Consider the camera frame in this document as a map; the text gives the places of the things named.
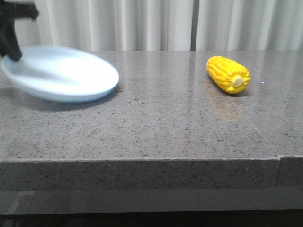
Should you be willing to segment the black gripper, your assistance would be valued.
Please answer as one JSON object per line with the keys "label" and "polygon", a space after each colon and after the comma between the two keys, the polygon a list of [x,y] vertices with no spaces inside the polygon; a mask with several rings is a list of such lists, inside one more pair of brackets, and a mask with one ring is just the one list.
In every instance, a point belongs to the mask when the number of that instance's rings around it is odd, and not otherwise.
{"label": "black gripper", "polygon": [[13,61],[22,57],[18,45],[15,21],[16,19],[37,19],[39,12],[34,3],[19,3],[0,1],[0,55],[9,56]]}

